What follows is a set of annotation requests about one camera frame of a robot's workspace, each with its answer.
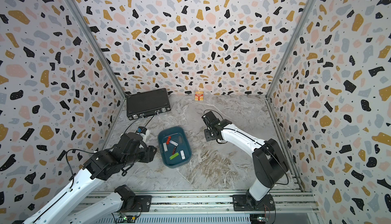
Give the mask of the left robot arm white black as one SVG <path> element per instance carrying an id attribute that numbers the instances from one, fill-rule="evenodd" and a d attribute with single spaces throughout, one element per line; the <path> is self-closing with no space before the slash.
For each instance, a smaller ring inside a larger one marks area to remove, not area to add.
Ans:
<path id="1" fill-rule="evenodd" d="M 112 193 L 95 204 L 77 212 L 72 211 L 93 190 L 111 178 L 112 175 L 127 172 L 136 163 L 150 163 L 157 148 L 146 145 L 147 128 L 137 132 L 124 133 L 120 141 L 109 149 L 92 154 L 82 169 L 44 207 L 19 224 L 91 224 L 115 212 L 141 212 L 143 205 L 135 193 L 126 185 L 117 187 Z"/>

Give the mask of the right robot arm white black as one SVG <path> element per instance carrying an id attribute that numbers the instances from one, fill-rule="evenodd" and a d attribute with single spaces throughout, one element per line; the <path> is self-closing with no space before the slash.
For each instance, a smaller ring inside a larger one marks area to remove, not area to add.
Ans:
<path id="1" fill-rule="evenodd" d="M 218 119 L 213 111 L 205 111 L 202 120 L 206 141 L 218 144 L 231 143 L 247 153 L 253 159 L 256 180 L 246 194 L 233 196 L 234 210 L 275 209 L 275 202 L 269 194 L 284 176 L 287 177 L 289 166 L 278 142 L 274 139 L 263 140 L 239 129 L 227 119 Z"/>

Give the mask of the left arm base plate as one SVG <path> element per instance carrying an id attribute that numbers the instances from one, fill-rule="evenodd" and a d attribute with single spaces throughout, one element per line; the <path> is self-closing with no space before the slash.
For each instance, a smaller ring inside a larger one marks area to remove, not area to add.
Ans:
<path id="1" fill-rule="evenodd" d="M 151 195 L 136 195 L 123 202 L 121 212 L 149 212 L 152 203 Z"/>

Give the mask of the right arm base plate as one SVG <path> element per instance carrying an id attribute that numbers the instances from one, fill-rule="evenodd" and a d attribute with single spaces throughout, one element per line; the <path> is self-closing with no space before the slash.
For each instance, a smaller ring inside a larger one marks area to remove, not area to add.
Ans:
<path id="1" fill-rule="evenodd" d="M 250 194 L 235 194 L 232 196 L 234 211 L 275 211 L 275 201 L 272 195 L 266 194 L 256 201 Z"/>

